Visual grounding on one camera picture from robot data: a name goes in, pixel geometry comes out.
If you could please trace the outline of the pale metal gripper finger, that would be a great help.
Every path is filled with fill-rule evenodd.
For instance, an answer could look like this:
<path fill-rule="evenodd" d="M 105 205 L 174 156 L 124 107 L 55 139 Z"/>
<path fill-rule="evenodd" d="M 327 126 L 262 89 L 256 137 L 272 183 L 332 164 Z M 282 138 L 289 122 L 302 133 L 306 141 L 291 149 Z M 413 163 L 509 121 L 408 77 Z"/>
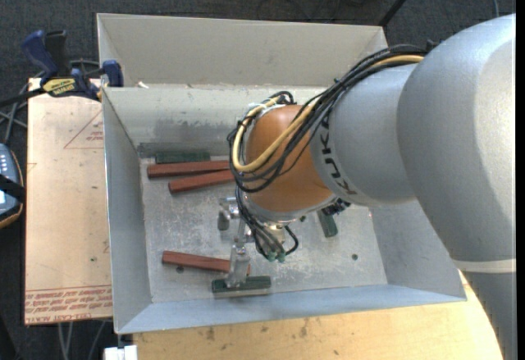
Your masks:
<path fill-rule="evenodd" d="M 239 218 L 239 207 L 235 197 L 221 198 L 217 214 L 217 228 L 219 231 L 229 229 L 231 221 Z"/>
<path fill-rule="evenodd" d="M 238 288 L 244 285 L 249 270 L 250 256 L 243 244 L 234 244 L 231 248 L 231 259 L 229 272 L 226 277 L 228 289 Z"/>

